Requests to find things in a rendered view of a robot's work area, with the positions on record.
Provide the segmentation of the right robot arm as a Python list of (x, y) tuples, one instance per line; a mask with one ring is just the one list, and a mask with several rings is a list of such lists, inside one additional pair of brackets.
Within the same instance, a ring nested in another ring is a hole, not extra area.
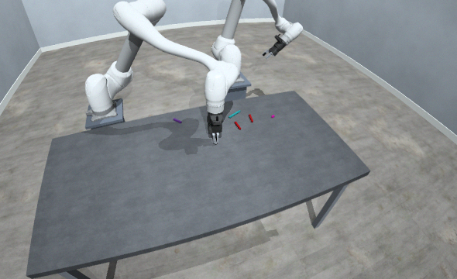
[(164, 38), (154, 26), (164, 16), (166, 10), (163, 0), (118, 2), (114, 6), (114, 17), (129, 33), (119, 58), (110, 66), (105, 76), (93, 74), (85, 82), (85, 92), (92, 108), (85, 113), (92, 115), (92, 122), (117, 116), (115, 110), (117, 102), (112, 99), (132, 80), (131, 65), (143, 41), (165, 53), (205, 65), (209, 69), (204, 82), (206, 102), (209, 105), (224, 103), (230, 87), (238, 77), (237, 66), (217, 61), (205, 53)]

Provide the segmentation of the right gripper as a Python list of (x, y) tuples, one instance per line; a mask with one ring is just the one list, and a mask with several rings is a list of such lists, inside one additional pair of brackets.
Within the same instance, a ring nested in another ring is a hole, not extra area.
[[(225, 102), (224, 102), (225, 103)], [(221, 105), (209, 105), (206, 102), (206, 109), (208, 111), (208, 132), (213, 135), (213, 143), (215, 143), (215, 133), (217, 133), (216, 141), (218, 143), (219, 133), (222, 132), (222, 112), (224, 110), (224, 103)]]

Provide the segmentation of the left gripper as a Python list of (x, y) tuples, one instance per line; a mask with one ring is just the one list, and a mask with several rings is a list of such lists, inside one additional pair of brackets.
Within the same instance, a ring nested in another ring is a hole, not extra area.
[(271, 55), (275, 57), (279, 51), (281, 51), (286, 45), (288, 45), (291, 42), (291, 39), (286, 34), (283, 34), (281, 38), (279, 37), (279, 35), (275, 35), (277, 42), (273, 45), (273, 47), (271, 47), (269, 50), (266, 50), (262, 54), (263, 56), (265, 56), (268, 52), (270, 53), (266, 56), (266, 59), (268, 59)]

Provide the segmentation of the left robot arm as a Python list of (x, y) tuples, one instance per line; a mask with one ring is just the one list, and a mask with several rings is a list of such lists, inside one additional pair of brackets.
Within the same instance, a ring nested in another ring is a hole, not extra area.
[[(243, 6), (246, 0), (232, 0), (222, 34), (218, 36), (217, 40), (213, 43), (211, 51), (216, 60), (233, 63), (239, 70), (239, 76), (235, 83), (244, 82), (240, 77), (241, 67), (241, 53), (233, 39), (239, 18), (242, 13)], [(300, 23), (296, 22), (290, 24), (285, 18), (281, 18), (277, 11), (277, 4), (274, 0), (263, 0), (270, 8), (273, 19), (275, 20), (276, 29), (282, 34), (286, 34), (291, 41), (295, 40), (302, 32), (303, 27)], [(229, 45), (232, 44), (232, 45)], [(228, 46), (226, 46), (228, 45)], [(223, 48), (224, 47), (224, 48)], [(220, 53), (220, 50), (222, 52)]]

